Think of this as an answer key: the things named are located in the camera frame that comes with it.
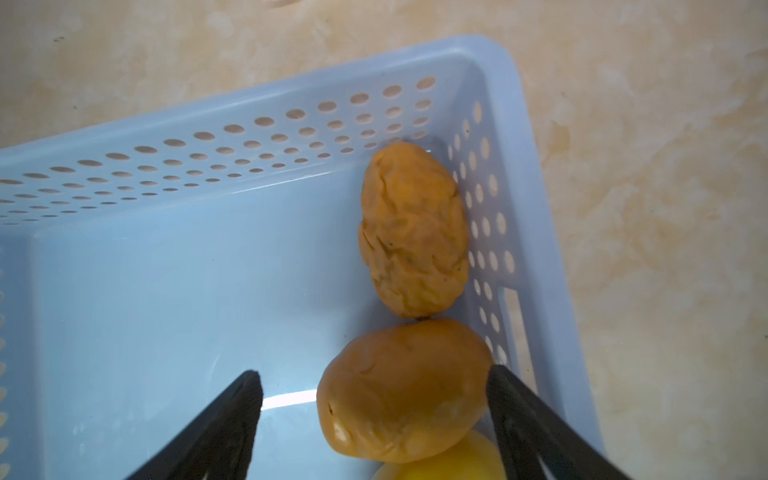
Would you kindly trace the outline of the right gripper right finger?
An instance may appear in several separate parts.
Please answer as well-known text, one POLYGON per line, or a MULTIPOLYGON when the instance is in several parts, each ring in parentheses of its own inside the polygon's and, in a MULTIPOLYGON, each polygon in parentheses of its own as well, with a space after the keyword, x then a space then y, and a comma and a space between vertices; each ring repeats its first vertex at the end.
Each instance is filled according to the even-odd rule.
POLYGON ((486 397, 509 479, 628 480, 506 367, 490 368, 486 397))

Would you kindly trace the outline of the yellow green potato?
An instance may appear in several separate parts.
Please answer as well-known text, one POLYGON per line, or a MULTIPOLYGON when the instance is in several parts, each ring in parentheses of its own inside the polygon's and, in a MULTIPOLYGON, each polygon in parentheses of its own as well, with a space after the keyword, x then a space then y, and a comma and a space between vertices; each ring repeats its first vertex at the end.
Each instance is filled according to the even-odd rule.
POLYGON ((406 464, 384 464, 373 480, 506 480, 497 446, 471 430, 460 442, 436 456, 406 464))

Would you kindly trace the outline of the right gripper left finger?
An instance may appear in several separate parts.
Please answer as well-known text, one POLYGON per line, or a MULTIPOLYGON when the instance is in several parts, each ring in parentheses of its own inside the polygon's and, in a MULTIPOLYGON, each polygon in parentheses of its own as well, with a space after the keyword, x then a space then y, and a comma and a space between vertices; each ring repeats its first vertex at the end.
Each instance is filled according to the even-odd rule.
POLYGON ((235 379, 132 479, 247 477, 264 393, 258 372, 235 379))

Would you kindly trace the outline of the orange potato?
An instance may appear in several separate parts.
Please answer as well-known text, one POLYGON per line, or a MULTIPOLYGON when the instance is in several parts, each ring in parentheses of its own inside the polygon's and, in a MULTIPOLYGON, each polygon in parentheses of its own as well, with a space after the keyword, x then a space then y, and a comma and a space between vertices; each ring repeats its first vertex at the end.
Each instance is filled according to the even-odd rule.
POLYGON ((447 310, 469 279, 469 226, 451 173, 422 147, 400 142, 366 168, 358 228, 375 290, 396 315, 447 310))
POLYGON ((334 451, 349 457, 396 464, 433 457, 486 414, 493 364, 483 338, 454 319, 362 335, 320 379, 322 433, 334 451))

